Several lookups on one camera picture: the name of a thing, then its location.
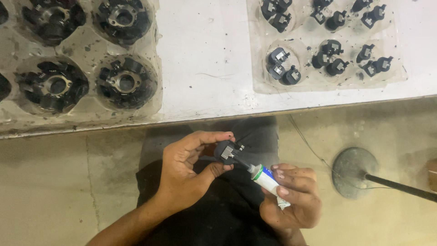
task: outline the adhesive tube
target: adhesive tube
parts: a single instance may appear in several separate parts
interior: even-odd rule
[[[276,182],[276,180],[274,180],[273,174],[270,170],[268,170],[261,164],[259,164],[258,166],[250,166],[251,167],[248,169],[248,171],[252,174],[251,179],[277,197],[277,204],[281,208],[281,210],[284,210],[284,208],[291,205],[289,202],[285,201],[277,195],[276,187],[278,187],[279,184]]]

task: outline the right hand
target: right hand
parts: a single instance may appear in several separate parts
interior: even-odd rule
[[[285,163],[274,165],[271,169],[280,185],[276,188],[277,194],[291,203],[291,206],[281,210],[276,196],[263,188],[265,199],[260,206],[263,220],[282,233],[315,227],[320,220],[322,202],[314,170]]]

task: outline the left hand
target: left hand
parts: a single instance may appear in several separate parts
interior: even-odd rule
[[[165,147],[160,186],[153,199],[170,214],[195,204],[216,177],[233,169],[233,165],[213,162],[199,174],[193,171],[199,157],[224,140],[235,141],[234,134],[197,131]]]

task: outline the dirty floor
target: dirty floor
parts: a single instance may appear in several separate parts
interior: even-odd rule
[[[331,165],[342,149],[363,147],[379,161],[381,177],[428,189],[436,109],[436,98],[422,98],[277,117],[281,161],[318,174],[323,217],[303,230],[309,245],[435,245],[437,204],[390,189],[344,199],[319,158]],[[133,209],[144,135],[115,130],[0,141],[1,245],[84,245]]]

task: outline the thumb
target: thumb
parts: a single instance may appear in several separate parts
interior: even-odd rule
[[[221,162],[213,162],[205,167],[205,169],[195,176],[193,179],[202,185],[210,185],[215,178],[229,171],[232,167],[225,166]]]

